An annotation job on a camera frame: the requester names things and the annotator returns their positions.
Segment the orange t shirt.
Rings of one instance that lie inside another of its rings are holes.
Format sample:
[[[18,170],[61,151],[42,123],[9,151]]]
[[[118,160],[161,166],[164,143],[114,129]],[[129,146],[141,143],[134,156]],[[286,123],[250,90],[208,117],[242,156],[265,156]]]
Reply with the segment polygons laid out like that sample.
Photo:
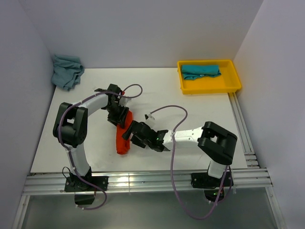
[[[129,111],[125,120],[124,128],[120,127],[120,125],[117,125],[116,127],[116,151],[119,155],[127,154],[130,149],[130,139],[125,140],[122,135],[127,131],[132,121],[133,114]]]

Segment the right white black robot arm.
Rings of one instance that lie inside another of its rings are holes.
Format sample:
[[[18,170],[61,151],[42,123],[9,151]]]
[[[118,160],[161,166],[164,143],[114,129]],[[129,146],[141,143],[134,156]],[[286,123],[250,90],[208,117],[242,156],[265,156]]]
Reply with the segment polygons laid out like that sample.
[[[141,148],[148,146],[156,152],[169,152],[176,149],[196,149],[203,151],[211,159],[206,180],[211,186],[217,186],[223,179],[226,167],[233,162],[237,136],[214,122],[205,122],[204,126],[182,131],[155,131],[144,122],[132,121],[122,135],[131,139]]]

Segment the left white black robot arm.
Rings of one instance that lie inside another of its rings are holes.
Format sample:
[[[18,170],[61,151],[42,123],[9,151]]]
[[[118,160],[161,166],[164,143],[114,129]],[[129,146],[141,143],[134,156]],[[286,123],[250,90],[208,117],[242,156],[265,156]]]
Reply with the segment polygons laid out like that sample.
[[[125,96],[125,91],[119,86],[110,84],[106,90],[97,89],[95,92],[74,104],[61,103],[53,127],[53,136],[66,150],[70,163],[67,185],[79,190],[97,188],[100,183],[92,177],[84,150],[89,116],[100,109],[106,110],[108,122],[117,129],[128,127],[132,121],[132,113],[126,106],[130,97]]]

